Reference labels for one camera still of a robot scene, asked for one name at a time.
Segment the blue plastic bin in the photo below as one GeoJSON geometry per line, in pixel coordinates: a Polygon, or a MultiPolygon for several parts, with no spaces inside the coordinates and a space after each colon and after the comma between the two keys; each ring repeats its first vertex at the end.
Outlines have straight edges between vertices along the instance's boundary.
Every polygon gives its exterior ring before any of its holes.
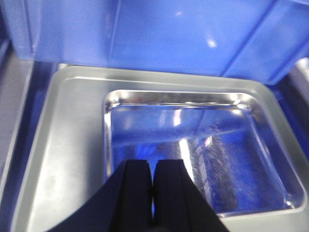
{"type": "Polygon", "coordinates": [[[308,0],[4,0],[22,59],[275,84],[309,54],[308,0]]]}

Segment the metal tray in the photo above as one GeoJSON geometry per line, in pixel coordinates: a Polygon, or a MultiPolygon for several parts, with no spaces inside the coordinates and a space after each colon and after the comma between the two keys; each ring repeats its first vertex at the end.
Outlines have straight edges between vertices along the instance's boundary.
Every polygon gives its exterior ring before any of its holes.
{"type": "Polygon", "coordinates": [[[103,183],[104,97],[119,89],[243,93],[255,98],[304,191],[300,207],[223,218],[231,231],[301,232],[309,228],[309,165],[273,94],[262,84],[208,76],[69,67],[50,84],[12,231],[41,232],[61,222],[103,183]]]}
{"type": "Polygon", "coordinates": [[[183,159],[221,217],[302,206],[261,104],[245,93],[116,90],[104,101],[105,179],[122,160],[183,159]]]}

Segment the blue plastic wall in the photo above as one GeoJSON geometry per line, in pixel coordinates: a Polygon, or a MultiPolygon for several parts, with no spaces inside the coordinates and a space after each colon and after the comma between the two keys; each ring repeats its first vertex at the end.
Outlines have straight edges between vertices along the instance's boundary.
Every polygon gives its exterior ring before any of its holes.
{"type": "Polygon", "coordinates": [[[308,0],[3,0],[22,59],[275,84],[309,54],[308,0]]]}

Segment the metal surface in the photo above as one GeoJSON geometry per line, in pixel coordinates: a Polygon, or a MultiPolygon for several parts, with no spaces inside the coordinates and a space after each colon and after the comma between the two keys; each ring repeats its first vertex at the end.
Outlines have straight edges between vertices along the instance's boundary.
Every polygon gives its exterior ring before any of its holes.
{"type": "Polygon", "coordinates": [[[10,50],[0,77],[0,200],[10,168],[31,78],[33,61],[19,60],[10,50]]]}
{"type": "MultiPolygon", "coordinates": [[[[57,72],[46,98],[13,219],[14,232],[39,232],[59,223],[102,185],[104,97],[118,89],[246,93],[268,122],[305,188],[309,166],[273,94],[246,80],[185,74],[69,67],[57,72]]],[[[307,195],[290,213],[223,218],[231,231],[301,232],[309,228],[307,195]]]]}
{"type": "Polygon", "coordinates": [[[117,90],[105,99],[105,160],[183,159],[222,217],[303,206],[305,194],[262,106],[244,93],[117,90]]]}

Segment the tray rim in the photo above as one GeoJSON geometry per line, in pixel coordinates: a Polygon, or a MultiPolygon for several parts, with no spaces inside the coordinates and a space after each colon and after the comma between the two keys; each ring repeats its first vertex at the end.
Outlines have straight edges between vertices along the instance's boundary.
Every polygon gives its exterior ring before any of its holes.
{"type": "MultiPolygon", "coordinates": [[[[294,136],[294,133],[292,132],[292,129],[287,123],[287,120],[279,107],[276,98],[274,97],[274,94],[263,84],[251,80],[202,75],[71,66],[56,72],[49,86],[23,178],[22,187],[18,196],[11,231],[16,231],[20,223],[27,225],[27,219],[23,213],[31,211],[31,209],[25,209],[23,202],[27,199],[31,200],[31,196],[26,194],[26,191],[29,190],[28,183],[31,182],[31,178],[36,179],[36,174],[40,173],[40,167],[33,166],[33,163],[37,156],[36,149],[40,146],[40,141],[46,139],[42,138],[41,134],[46,129],[46,123],[49,121],[49,113],[51,113],[49,108],[51,105],[56,104],[53,96],[56,96],[64,82],[74,79],[102,80],[107,82],[124,81],[136,83],[157,83],[164,85],[175,85],[183,88],[190,86],[196,87],[197,91],[201,91],[202,89],[207,91],[207,89],[215,88],[216,91],[220,92],[225,88],[229,88],[230,92],[239,92],[239,90],[242,90],[242,93],[247,93],[255,97],[263,105],[265,115],[268,117],[267,119],[271,125],[274,125],[274,131],[281,135],[278,137],[279,144],[285,144],[284,149],[287,149],[288,154],[291,154],[290,151],[293,151],[293,156],[291,156],[290,159],[297,175],[299,176],[300,183],[303,184],[305,188],[305,202],[301,209],[293,210],[293,213],[290,212],[290,210],[284,210],[284,212],[280,213],[280,215],[278,215],[278,211],[265,212],[252,215],[226,217],[222,218],[222,221],[225,222],[230,230],[235,228],[235,231],[239,232],[247,231],[248,228],[252,228],[252,226],[253,228],[267,228],[264,231],[273,231],[271,230],[272,227],[270,226],[270,222],[282,222],[281,231],[289,231],[288,229],[291,229],[291,225],[287,224],[287,222],[289,221],[289,217],[292,217],[292,215],[297,215],[299,218],[306,217],[306,219],[308,219],[309,207],[307,191],[309,190],[309,164],[294,136]],[[270,116],[272,115],[272,112],[276,113],[276,117],[270,116]],[[263,227],[260,225],[265,221],[268,222],[268,227],[263,227]]],[[[309,222],[302,221],[297,223],[297,226],[297,230],[296,228],[292,228],[293,231],[302,231],[303,228],[309,228],[309,222]]]]}

